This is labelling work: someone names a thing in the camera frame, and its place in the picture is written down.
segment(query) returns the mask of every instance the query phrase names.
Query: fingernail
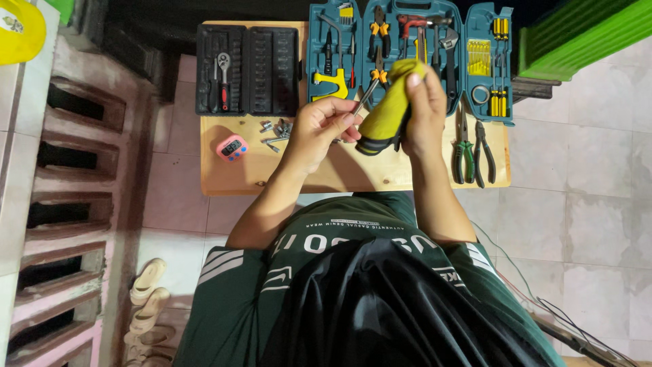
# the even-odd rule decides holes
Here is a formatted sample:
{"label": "fingernail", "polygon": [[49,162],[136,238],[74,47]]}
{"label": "fingernail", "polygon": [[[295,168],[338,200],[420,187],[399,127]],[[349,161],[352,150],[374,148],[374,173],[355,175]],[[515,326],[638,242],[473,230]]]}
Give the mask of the fingernail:
{"label": "fingernail", "polygon": [[407,86],[410,88],[416,87],[421,83],[421,77],[416,72],[413,72],[407,78]]}
{"label": "fingernail", "polygon": [[344,122],[346,125],[351,125],[355,121],[355,116],[353,114],[346,114],[342,118],[342,122]]}

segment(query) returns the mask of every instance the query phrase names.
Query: green t-shirt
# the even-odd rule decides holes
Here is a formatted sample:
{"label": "green t-shirt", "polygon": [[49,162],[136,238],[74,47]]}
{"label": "green t-shirt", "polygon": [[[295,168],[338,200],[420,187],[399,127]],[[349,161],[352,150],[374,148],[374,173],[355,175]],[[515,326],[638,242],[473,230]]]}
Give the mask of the green t-shirt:
{"label": "green t-shirt", "polygon": [[480,243],[439,246],[408,221],[378,202],[336,197],[295,213],[269,251],[214,247],[201,270],[174,366],[255,366],[297,271],[329,247],[371,237],[400,243],[455,289],[487,304],[551,366],[565,365]]}

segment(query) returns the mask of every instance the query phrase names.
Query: hand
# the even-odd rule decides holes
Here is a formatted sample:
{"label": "hand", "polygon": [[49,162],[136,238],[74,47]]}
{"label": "hand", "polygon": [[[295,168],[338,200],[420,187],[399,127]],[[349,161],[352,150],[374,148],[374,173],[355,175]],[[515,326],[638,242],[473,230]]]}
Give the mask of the hand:
{"label": "hand", "polygon": [[412,117],[407,123],[407,141],[402,145],[411,159],[441,156],[447,96],[435,71],[428,66],[424,69],[425,80],[415,73],[409,75],[406,82]]}
{"label": "hand", "polygon": [[311,174],[326,157],[333,139],[349,143],[360,139],[354,125],[362,123],[363,118],[350,113],[357,105],[349,99],[326,97],[303,106],[294,120],[280,165]]}

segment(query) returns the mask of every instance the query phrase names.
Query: yellow container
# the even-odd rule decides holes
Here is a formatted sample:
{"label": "yellow container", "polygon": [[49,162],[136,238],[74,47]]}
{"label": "yellow container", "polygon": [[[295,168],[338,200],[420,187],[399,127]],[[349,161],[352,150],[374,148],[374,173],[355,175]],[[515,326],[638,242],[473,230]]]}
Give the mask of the yellow container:
{"label": "yellow container", "polygon": [[33,59],[45,42],[45,19],[25,0],[0,0],[0,65]]}

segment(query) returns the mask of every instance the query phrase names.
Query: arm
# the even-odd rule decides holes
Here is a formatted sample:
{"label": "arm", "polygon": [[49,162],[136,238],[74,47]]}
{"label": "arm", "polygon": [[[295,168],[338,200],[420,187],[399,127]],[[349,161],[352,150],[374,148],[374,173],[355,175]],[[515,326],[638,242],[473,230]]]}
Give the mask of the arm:
{"label": "arm", "polygon": [[412,165],[417,223],[420,230],[441,244],[475,242],[475,231],[452,192],[441,155],[447,97],[435,72],[426,68],[425,81],[413,74],[406,83],[412,117],[407,123],[404,151]]}
{"label": "arm", "polygon": [[292,214],[306,177],[326,157],[334,138],[355,142],[360,133],[354,123],[362,117],[351,112],[357,102],[336,97],[306,104],[297,113],[281,162],[258,198],[231,231],[226,245],[234,249],[266,249]]}

